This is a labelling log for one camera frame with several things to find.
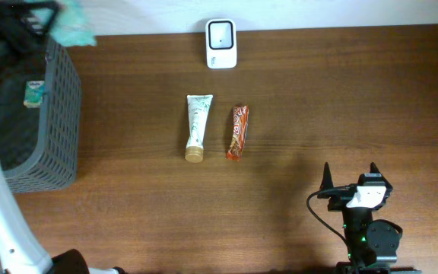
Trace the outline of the small Kleenex tissue pack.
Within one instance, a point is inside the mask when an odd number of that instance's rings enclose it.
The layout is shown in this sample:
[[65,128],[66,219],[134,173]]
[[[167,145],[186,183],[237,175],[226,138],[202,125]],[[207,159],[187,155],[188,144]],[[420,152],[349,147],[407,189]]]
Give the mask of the small Kleenex tissue pack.
[[27,81],[24,91],[24,106],[38,108],[43,102],[45,81]]

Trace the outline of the teal snack packet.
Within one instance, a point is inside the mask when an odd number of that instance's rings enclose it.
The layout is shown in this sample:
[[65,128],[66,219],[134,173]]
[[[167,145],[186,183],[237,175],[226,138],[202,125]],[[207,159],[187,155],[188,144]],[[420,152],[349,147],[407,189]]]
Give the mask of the teal snack packet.
[[78,0],[55,0],[59,12],[49,36],[64,47],[96,46],[97,41],[90,20]]

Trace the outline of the red snack bar wrapper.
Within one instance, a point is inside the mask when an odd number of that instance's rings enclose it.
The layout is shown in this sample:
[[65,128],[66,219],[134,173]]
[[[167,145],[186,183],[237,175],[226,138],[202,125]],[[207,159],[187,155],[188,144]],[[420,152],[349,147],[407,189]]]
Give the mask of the red snack bar wrapper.
[[243,154],[248,129],[249,106],[239,105],[233,108],[233,134],[226,159],[239,161]]

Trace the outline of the white tube with gold cap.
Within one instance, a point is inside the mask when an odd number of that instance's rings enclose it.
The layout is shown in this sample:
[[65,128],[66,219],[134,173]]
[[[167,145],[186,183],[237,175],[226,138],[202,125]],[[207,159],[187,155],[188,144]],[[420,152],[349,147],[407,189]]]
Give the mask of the white tube with gold cap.
[[204,159],[204,135],[213,97],[212,94],[187,96],[189,139],[185,159],[188,162],[200,163]]

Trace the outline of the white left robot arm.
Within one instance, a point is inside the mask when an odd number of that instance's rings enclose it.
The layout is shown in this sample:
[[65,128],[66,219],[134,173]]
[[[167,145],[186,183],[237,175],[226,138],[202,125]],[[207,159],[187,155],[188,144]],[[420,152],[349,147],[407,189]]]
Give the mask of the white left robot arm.
[[56,1],[0,1],[0,273],[91,273],[75,249],[51,256],[16,193],[60,190],[77,175],[81,83],[50,36]]

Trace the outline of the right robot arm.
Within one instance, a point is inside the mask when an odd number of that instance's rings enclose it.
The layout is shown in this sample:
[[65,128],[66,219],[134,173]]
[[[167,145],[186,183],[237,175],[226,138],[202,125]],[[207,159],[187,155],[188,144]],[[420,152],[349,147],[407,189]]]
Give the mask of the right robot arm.
[[[401,226],[387,220],[373,219],[373,213],[381,209],[393,191],[392,185],[378,167],[370,164],[370,170],[359,176],[356,183],[335,186],[328,163],[324,164],[319,190],[306,200],[310,213],[327,229],[339,236],[348,251],[348,261],[336,264],[333,272],[355,273],[419,273],[418,269],[394,268],[397,249],[403,235]],[[343,217],[343,234],[323,221],[311,208],[313,197],[328,200],[330,212],[340,212]]]

